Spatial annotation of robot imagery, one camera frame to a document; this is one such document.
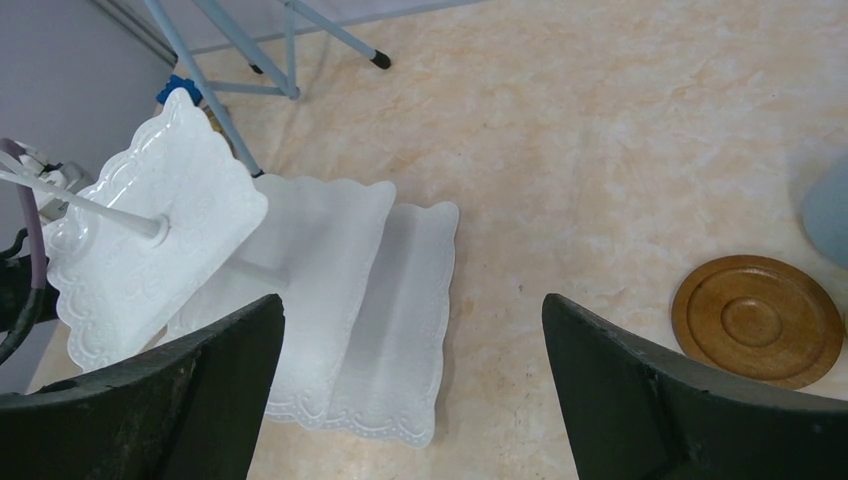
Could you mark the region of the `light blue ceramic cup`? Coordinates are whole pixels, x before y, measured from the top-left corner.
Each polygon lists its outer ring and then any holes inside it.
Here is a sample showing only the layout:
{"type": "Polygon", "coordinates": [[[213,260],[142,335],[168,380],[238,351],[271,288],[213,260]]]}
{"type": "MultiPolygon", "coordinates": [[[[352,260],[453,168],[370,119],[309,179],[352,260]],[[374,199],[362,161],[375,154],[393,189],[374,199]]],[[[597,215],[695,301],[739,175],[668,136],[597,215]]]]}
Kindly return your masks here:
{"type": "Polygon", "coordinates": [[[847,268],[847,157],[807,191],[801,218],[807,237],[827,259],[847,268]]]}

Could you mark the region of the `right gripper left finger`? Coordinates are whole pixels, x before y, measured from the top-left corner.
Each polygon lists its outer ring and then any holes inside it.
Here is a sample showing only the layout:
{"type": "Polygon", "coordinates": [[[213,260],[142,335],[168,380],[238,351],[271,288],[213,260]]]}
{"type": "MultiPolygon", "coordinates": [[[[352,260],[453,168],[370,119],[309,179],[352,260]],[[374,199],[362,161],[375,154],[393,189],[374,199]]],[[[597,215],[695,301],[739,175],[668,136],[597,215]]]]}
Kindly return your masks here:
{"type": "Polygon", "coordinates": [[[5,479],[243,479],[284,338],[263,296],[116,364],[1,398],[5,479]]]}

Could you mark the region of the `white three-tier serving stand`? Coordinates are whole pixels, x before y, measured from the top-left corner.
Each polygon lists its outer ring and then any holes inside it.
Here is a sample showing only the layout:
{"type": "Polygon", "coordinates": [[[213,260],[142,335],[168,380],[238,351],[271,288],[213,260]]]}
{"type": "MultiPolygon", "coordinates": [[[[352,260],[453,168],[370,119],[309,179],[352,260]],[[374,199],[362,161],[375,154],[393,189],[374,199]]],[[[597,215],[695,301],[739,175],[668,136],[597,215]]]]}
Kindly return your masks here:
{"type": "Polygon", "coordinates": [[[266,415],[423,448],[435,433],[458,207],[395,185],[253,177],[183,89],[43,229],[67,351],[90,372],[267,294],[285,333],[266,415]]]}

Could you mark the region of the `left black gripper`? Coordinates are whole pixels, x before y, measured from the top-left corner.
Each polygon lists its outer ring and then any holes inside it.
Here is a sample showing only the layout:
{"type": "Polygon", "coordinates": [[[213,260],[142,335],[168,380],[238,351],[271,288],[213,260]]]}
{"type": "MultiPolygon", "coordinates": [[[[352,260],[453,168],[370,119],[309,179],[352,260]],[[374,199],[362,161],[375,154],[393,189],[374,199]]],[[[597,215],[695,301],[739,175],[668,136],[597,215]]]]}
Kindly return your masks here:
{"type": "MultiPolygon", "coordinates": [[[[1,251],[1,331],[7,332],[17,320],[31,290],[31,257],[20,255],[28,232],[22,228],[11,247],[1,251]]],[[[40,316],[36,324],[58,319],[56,305],[59,292],[46,284],[40,316]]]]}

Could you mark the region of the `dark wooden round saucer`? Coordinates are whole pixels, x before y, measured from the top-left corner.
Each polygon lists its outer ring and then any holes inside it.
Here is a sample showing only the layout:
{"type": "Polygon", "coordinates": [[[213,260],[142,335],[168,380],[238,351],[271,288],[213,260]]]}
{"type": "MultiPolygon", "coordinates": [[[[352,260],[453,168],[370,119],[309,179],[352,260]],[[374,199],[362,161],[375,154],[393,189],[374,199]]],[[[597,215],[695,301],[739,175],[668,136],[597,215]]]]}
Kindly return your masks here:
{"type": "Polygon", "coordinates": [[[687,356],[793,390],[824,377],[845,338],[836,304],[816,280],[758,255],[695,268],[674,295],[670,321],[687,356]]]}

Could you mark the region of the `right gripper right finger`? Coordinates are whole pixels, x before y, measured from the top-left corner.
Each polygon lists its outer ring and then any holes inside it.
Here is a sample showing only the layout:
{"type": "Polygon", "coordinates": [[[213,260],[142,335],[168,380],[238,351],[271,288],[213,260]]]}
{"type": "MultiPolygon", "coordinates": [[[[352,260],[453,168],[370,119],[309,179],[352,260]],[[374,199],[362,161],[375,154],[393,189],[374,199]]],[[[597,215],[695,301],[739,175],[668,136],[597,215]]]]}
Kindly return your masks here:
{"type": "Polygon", "coordinates": [[[847,404],[730,374],[559,295],[542,326],[582,479],[843,479],[847,404]]]}

